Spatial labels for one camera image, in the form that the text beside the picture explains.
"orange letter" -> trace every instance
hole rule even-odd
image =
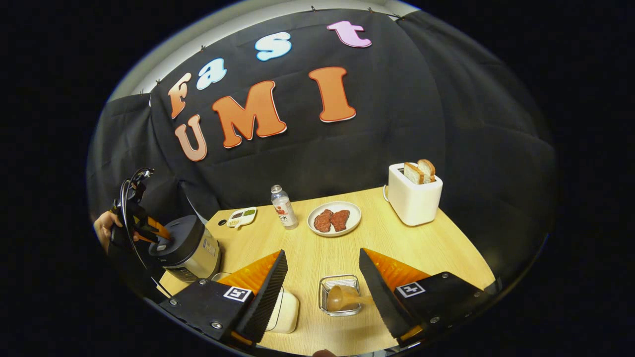
[[[309,78],[317,82],[319,86],[324,108],[319,118],[325,123],[348,120],[356,114],[355,108],[351,107],[346,100],[342,81],[344,74],[346,70],[341,67],[325,67],[309,73]]]
[[[286,130],[286,124],[280,121],[274,104],[275,86],[274,81],[254,84],[247,94],[245,108],[236,103],[232,97],[221,98],[212,105],[211,108],[218,113],[220,124],[223,126],[225,148],[229,149],[243,142],[243,139],[236,135],[234,128],[238,129],[245,139],[251,140],[254,119],[258,121],[256,134],[261,138],[280,134]]]
[[[205,155],[207,155],[207,144],[205,144],[205,138],[201,132],[201,125],[199,125],[200,120],[201,117],[197,114],[187,121],[187,124],[194,130],[194,137],[196,137],[196,143],[198,144],[198,149],[196,150],[192,149],[190,140],[187,139],[187,135],[185,134],[187,127],[184,124],[180,125],[174,131],[178,141],[181,143],[181,148],[185,156],[192,161],[201,161],[205,158]]]
[[[185,103],[181,101],[181,97],[185,98],[187,95],[187,84],[185,82],[192,79],[192,74],[185,73],[181,79],[178,80],[176,84],[170,89],[168,95],[170,96],[170,101],[172,102],[172,119],[176,118],[178,113],[180,113],[183,108],[185,108]]]

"rice cooker lid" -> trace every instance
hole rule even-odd
[[[150,256],[159,259],[162,266],[176,266],[189,259],[205,232],[205,225],[196,215],[175,219],[164,227],[170,232],[172,241],[159,238],[158,244],[151,243],[148,248]],[[165,249],[157,250],[162,245]]]

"steak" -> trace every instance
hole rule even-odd
[[[322,233],[326,233],[331,230],[331,216],[333,212],[331,210],[324,210],[313,221],[313,227]]]
[[[331,216],[331,223],[335,228],[335,232],[340,232],[346,229],[346,221],[349,219],[350,216],[351,211],[349,210],[341,210]]]

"water bottle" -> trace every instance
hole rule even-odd
[[[280,185],[271,187],[271,203],[274,204],[278,218],[280,218],[280,222],[284,228],[293,229],[298,226],[298,218],[295,216],[295,213],[293,213],[289,195],[282,190]]]

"white toaster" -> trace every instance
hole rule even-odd
[[[386,198],[399,219],[408,226],[432,222],[436,217],[443,181],[437,175],[434,178],[436,181],[429,184],[416,185],[403,174],[403,163],[388,166]]]

